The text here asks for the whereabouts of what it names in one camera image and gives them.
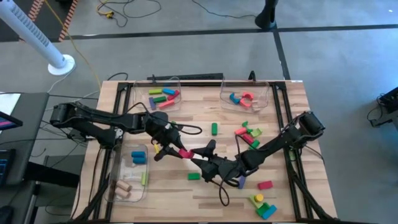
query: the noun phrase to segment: red block on table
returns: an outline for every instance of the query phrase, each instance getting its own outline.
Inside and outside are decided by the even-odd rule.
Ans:
[[[174,98],[176,98],[179,94],[180,94],[180,92],[178,90],[176,90],[174,92],[174,95],[170,95],[167,97],[167,100],[174,100]]]
[[[272,181],[264,181],[261,183],[258,183],[257,186],[259,187],[259,190],[264,190],[264,189],[270,189],[272,188],[274,185],[272,184]]]
[[[192,159],[194,155],[191,150],[186,151],[185,149],[180,149],[178,153],[185,159]]]
[[[239,128],[238,130],[235,131],[235,134],[244,134],[246,133],[246,128]]]
[[[246,140],[248,143],[253,144],[254,139],[253,139],[250,135],[248,135],[247,133],[244,133],[244,134],[242,135],[242,137],[243,137],[243,139]]]
[[[166,101],[164,103],[161,103],[159,105],[159,108],[162,110],[162,109],[164,109],[164,108],[166,108],[168,106],[172,106],[172,105],[174,105],[174,100],[169,100],[169,101]]]
[[[247,98],[249,100],[253,100],[254,99],[254,94],[250,93],[250,92],[243,92],[242,98]]]

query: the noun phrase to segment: wooden tabletop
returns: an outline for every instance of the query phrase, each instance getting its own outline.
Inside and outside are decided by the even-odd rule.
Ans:
[[[118,82],[104,82],[98,101],[97,109],[112,112],[116,87]],[[304,84],[302,82],[286,81],[290,107],[293,117],[309,110]],[[219,156],[228,156],[234,159],[236,143],[234,130],[241,127],[243,121],[249,121],[250,128],[261,128],[263,134],[257,139],[261,145],[276,137],[279,133],[275,104],[272,91],[269,92],[269,104],[258,114],[242,113],[224,110],[220,106],[220,87],[181,87],[182,104],[179,110],[168,112],[169,120],[177,123],[200,126],[203,132],[196,136],[182,134],[182,142],[187,149],[204,147],[210,139],[217,141],[216,153]],[[282,111],[282,93],[279,94]],[[131,113],[141,111],[134,108]],[[211,135],[211,124],[218,123],[218,135]],[[273,221],[294,221],[292,199],[287,180],[285,160],[282,150],[269,156],[257,172],[246,179],[244,189],[234,189],[224,185],[229,193],[230,205],[222,206],[218,198],[218,187],[202,180],[187,180],[187,174],[200,172],[200,169],[187,159],[177,159],[165,156],[155,162],[155,151],[150,144],[150,136],[146,133],[131,135],[125,134],[124,144],[145,144],[149,150],[149,183],[146,197],[136,203],[114,203],[112,222],[261,222],[254,206],[248,200],[251,194],[262,193],[264,201],[275,205],[277,211],[268,219]],[[318,152],[316,141],[308,144]],[[241,149],[248,147],[245,142],[240,143]],[[85,161],[81,172],[81,195],[76,215],[87,206],[93,178],[93,169],[96,155],[99,150],[98,142],[90,142],[86,151]],[[104,152],[95,170],[95,184],[93,195],[97,191]],[[322,160],[304,149],[302,153],[303,168],[309,191],[325,211],[335,217],[335,206],[331,197],[328,178]],[[269,190],[258,190],[257,183],[271,180],[274,187]],[[302,195],[297,189],[301,214],[305,216]],[[101,215],[104,217],[106,200],[101,203]]]

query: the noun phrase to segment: clear plastic bin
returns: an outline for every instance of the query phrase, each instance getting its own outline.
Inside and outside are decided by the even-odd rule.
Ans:
[[[149,97],[157,98],[161,96],[166,96],[168,97],[169,95],[162,93],[162,94],[156,94],[156,95],[150,95],[149,90],[154,90],[157,88],[169,88],[171,90],[178,90],[180,94],[174,98],[174,105],[169,106],[164,108],[163,110],[159,109],[158,106],[156,106],[156,110],[152,110],[150,107],[149,103]],[[180,79],[177,77],[172,77],[169,80],[157,80],[155,83],[152,82],[135,82],[133,85],[133,104],[136,104],[138,102],[142,102],[146,108],[149,111],[164,111],[164,112],[169,112],[169,111],[176,111],[181,108],[181,99],[182,99],[182,92],[181,92],[181,83]]]
[[[133,164],[131,152],[143,151],[146,154],[146,164]],[[142,173],[146,174],[145,185],[142,185]],[[149,178],[148,148],[143,144],[123,144],[121,152],[116,153],[109,186],[105,193],[108,202],[139,202],[146,197]],[[116,182],[122,180],[131,185],[130,196],[122,198],[114,193]]]
[[[269,91],[271,89],[269,83],[262,81],[248,82],[247,80],[242,80],[241,82],[247,82],[248,84],[242,86],[240,84],[237,85],[236,81],[222,81],[220,91],[220,103],[223,109],[240,111],[245,113],[258,113],[268,106]],[[250,92],[254,95],[250,108],[246,108],[244,106],[241,106],[240,104],[235,104],[229,98],[232,93],[235,93],[235,98],[242,98],[243,92]]]

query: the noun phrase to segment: tan cylinder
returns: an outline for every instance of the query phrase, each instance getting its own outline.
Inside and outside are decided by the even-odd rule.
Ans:
[[[122,198],[128,198],[130,197],[130,192],[127,192],[123,189],[121,189],[120,187],[116,187],[116,190],[114,191],[118,196],[122,197]]]
[[[120,187],[121,189],[123,189],[124,191],[129,192],[131,190],[131,185],[129,185],[128,183],[126,183],[123,180],[118,180],[116,182],[116,186]]]

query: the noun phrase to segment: computer screen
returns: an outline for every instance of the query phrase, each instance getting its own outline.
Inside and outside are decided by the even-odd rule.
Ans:
[[[22,121],[0,111],[0,131],[22,126]]]

